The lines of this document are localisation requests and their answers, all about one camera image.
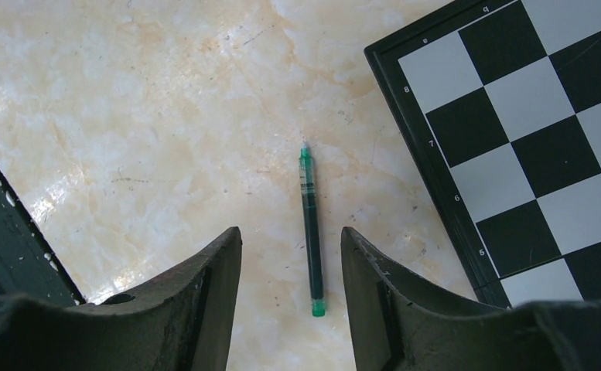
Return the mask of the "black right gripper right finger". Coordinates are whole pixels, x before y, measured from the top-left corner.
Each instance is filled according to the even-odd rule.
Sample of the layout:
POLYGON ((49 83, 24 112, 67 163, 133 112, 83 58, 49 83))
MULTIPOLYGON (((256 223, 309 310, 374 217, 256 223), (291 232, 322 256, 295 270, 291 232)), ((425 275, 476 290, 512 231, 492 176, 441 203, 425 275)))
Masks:
POLYGON ((433 284, 352 227, 340 249, 358 370, 601 370, 601 301, 502 309, 433 284))

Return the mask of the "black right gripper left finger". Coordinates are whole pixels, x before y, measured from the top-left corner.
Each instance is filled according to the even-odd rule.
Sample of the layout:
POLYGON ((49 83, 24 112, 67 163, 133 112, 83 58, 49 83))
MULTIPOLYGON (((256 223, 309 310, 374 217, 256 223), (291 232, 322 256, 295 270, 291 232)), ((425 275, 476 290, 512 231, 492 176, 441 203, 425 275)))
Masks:
POLYGON ((0 370, 223 370, 241 256, 241 232, 232 226, 99 305, 0 296, 0 370))

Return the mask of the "green gel pen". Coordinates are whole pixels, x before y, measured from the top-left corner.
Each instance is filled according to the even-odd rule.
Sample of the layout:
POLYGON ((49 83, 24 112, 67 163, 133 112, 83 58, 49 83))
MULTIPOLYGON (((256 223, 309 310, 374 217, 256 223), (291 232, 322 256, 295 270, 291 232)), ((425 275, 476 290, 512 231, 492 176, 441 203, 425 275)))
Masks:
POLYGON ((316 203, 313 158, 310 147, 306 142, 302 144, 300 149, 299 178, 309 269, 309 292, 312 302, 311 311, 314 317, 323 317, 326 314, 326 304, 324 301, 319 217, 316 203))

